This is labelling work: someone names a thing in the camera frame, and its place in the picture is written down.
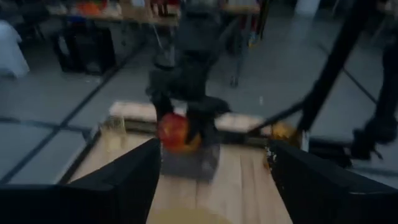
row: black pole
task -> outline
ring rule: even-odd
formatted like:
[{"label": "black pole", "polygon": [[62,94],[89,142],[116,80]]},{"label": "black pole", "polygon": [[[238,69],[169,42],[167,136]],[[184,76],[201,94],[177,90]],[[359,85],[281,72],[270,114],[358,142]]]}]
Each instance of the black pole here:
[{"label": "black pole", "polygon": [[354,47],[363,27],[376,7],[376,0],[356,0],[350,14],[340,30],[328,61],[323,67],[319,80],[305,100],[303,115],[298,123],[298,130],[308,131],[318,116],[340,70]]}]

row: white bag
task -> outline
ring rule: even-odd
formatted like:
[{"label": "white bag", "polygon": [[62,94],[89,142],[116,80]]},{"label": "white bag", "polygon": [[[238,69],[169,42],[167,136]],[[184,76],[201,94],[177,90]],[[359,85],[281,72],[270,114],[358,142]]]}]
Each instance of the white bag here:
[{"label": "white bag", "polygon": [[29,66],[18,46],[21,41],[13,26],[6,21],[0,21],[0,75],[12,73],[20,78],[29,72]]}]

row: wooden table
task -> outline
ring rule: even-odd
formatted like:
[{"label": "wooden table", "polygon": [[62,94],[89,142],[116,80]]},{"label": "wooden table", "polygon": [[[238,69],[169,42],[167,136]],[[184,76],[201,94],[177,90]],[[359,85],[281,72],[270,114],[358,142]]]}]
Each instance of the wooden table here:
[{"label": "wooden table", "polygon": [[[141,114],[142,119],[147,120],[155,117],[150,105],[134,103],[115,103],[110,113],[126,118]],[[237,122],[237,119],[243,120],[242,116],[233,117],[235,119],[221,118],[217,125],[247,128]],[[150,138],[153,136],[134,133],[102,134],[70,181],[105,166]],[[218,170],[210,184],[161,175],[148,223],[157,224],[162,212],[182,208],[215,213],[233,224],[292,223],[271,174],[264,168],[264,152],[248,146],[221,145]]]}]

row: concrete floor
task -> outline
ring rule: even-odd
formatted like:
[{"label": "concrete floor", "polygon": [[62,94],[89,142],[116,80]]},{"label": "concrete floor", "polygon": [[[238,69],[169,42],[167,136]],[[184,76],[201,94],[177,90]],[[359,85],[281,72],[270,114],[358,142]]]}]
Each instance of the concrete floor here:
[{"label": "concrete floor", "polygon": [[[50,21],[54,28],[57,21]],[[126,54],[120,45],[120,28],[111,25],[118,58]],[[333,41],[341,27],[339,20],[294,18],[289,10],[271,8],[264,40],[250,49],[238,88],[229,87],[229,76],[236,61],[223,56],[211,71],[209,95],[227,100],[233,111],[269,117],[302,99],[318,78]],[[346,70],[373,96],[382,81],[381,51],[361,39]],[[25,49],[31,72],[20,80],[0,79],[0,117],[13,117],[61,123],[68,114],[99,84],[98,77],[62,73],[49,43]],[[70,121],[70,125],[93,127],[107,114],[116,100],[148,102],[144,93],[148,71],[153,68],[153,46],[145,48],[120,69],[116,76],[96,94]],[[331,139],[352,139],[352,130],[362,127],[372,115],[374,103],[342,72],[312,135]],[[289,118],[296,123],[299,116]],[[13,164],[23,159],[49,129],[19,124],[0,124],[0,178]],[[60,131],[16,176],[11,183],[54,183],[59,171],[71,163],[76,150],[84,145],[80,134]],[[393,151],[396,144],[382,147],[384,162],[377,159],[366,166],[396,170]],[[372,175],[371,178],[398,187],[398,180]]]}]

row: yellow object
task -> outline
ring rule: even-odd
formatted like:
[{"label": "yellow object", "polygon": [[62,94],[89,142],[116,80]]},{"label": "yellow object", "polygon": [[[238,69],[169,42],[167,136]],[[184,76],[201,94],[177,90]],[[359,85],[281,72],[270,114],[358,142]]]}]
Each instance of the yellow object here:
[{"label": "yellow object", "polygon": [[232,224],[204,208],[170,208],[150,214],[148,224]]},{"label": "yellow object", "polygon": [[99,129],[105,140],[106,151],[125,148],[127,132],[124,125],[124,118],[109,118],[100,125]]},{"label": "yellow object", "polygon": [[302,134],[287,123],[278,122],[272,125],[271,136],[272,139],[285,140],[289,144],[301,148]]}]

